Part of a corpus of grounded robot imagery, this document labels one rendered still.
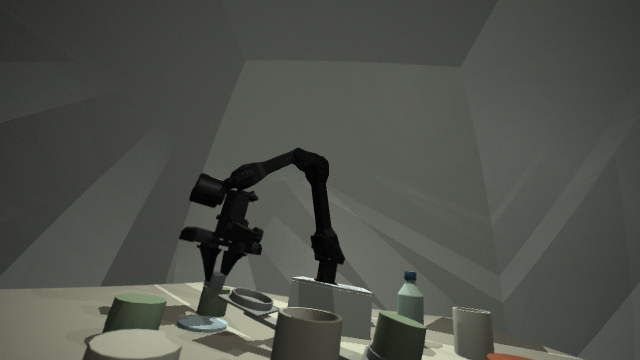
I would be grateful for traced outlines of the orange-brown cylinder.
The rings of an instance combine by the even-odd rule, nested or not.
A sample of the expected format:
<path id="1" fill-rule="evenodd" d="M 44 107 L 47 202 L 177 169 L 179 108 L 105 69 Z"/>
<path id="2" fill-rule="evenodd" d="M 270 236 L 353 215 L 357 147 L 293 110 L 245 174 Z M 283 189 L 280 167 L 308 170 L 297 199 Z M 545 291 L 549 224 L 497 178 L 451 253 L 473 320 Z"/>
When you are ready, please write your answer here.
<path id="1" fill-rule="evenodd" d="M 516 355 L 513 356 L 513 355 L 510 355 L 510 354 L 507 355 L 507 354 L 504 354 L 504 353 L 502 353 L 502 354 L 498 354 L 498 353 L 488 354 L 486 357 L 487 357 L 486 360 L 532 360 L 532 359 L 529 359 L 529 358 L 526 358 L 526 357 L 524 358 L 524 357 L 521 357 L 521 356 L 519 357 L 519 356 L 516 356 Z"/>

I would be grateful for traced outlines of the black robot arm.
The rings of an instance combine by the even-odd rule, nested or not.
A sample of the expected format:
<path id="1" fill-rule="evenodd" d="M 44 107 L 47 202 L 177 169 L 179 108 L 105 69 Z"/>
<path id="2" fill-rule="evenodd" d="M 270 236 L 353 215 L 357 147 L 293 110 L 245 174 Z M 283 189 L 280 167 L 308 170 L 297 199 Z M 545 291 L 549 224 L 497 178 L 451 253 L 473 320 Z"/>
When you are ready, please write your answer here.
<path id="1" fill-rule="evenodd" d="M 345 256 L 340 248 L 338 237 L 331 227 L 326 188 L 329 163 L 323 156 L 295 148 L 263 162 L 244 164 L 234 170 L 230 178 L 224 181 L 201 173 L 189 201 L 214 208 L 217 204 L 222 205 L 227 194 L 222 210 L 232 210 L 245 216 L 249 201 L 255 202 L 258 198 L 255 191 L 249 193 L 243 190 L 256 185 L 269 173 L 290 164 L 294 164 L 299 170 L 305 172 L 306 179 L 311 184 L 316 222 L 316 232 L 311 235 L 311 248 L 314 250 L 315 260 L 320 261 L 317 278 L 314 280 L 338 285 L 335 283 L 337 265 L 344 264 Z M 233 188 L 238 190 L 230 190 Z M 260 243 L 264 230 L 256 226 L 251 229 L 248 224 L 248 221 L 246 224 L 240 224 L 231 219 L 225 225 L 221 235 L 228 233 L 234 241 L 250 247 L 254 242 Z"/>

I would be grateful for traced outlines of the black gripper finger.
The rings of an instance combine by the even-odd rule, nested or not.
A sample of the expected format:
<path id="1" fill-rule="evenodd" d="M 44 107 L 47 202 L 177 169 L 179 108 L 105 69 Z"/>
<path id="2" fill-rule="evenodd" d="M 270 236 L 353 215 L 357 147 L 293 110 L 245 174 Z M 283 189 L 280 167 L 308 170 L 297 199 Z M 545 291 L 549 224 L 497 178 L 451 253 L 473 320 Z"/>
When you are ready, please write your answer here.
<path id="1" fill-rule="evenodd" d="M 225 276 L 228 276 L 229 272 L 231 271 L 235 263 L 243 256 L 247 256 L 247 254 L 241 253 L 241 252 L 224 250 L 220 273 L 224 274 Z"/>
<path id="2" fill-rule="evenodd" d="M 200 249 L 202 262 L 204 264 L 205 280 L 207 282 L 210 282 L 211 281 L 210 278 L 212 276 L 212 273 L 214 271 L 214 267 L 216 264 L 215 260 L 219 255 L 219 253 L 222 251 L 222 249 L 209 247 L 209 246 L 200 246 L 200 245 L 197 245 L 197 248 Z"/>

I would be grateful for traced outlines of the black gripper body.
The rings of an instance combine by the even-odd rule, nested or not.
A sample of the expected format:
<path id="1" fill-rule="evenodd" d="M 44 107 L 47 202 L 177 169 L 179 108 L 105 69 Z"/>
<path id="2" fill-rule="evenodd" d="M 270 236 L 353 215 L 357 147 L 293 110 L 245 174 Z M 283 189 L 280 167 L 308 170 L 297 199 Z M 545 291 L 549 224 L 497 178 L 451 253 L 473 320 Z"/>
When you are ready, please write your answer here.
<path id="1" fill-rule="evenodd" d="M 208 231 L 201 229 L 199 227 L 191 227 L 187 226 L 183 228 L 179 239 L 183 239 L 188 242 L 200 242 L 200 246 L 209 246 L 214 248 L 219 248 L 219 245 L 227 246 L 227 251 L 241 252 L 252 255 L 261 255 L 262 246 L 259 243 L 253 243 L 252 246 L 247 246 L 247 244 L 239 243 L 233 240 L 233 238 L 225 233 L 225 235 L 221 235 L 225 225 L 232 219 L 237 223 L 247 223 L 247 219 L 244 219 L 245 216 L 233 212 L 232 210 L 221 210 L 220 215 L 216 216 L 218 219 L 216 225 L 216 231 Z M 223 239 L 220 240 L 220 239 Z M 229 242 L 232 243 L 229 243 Z"/>

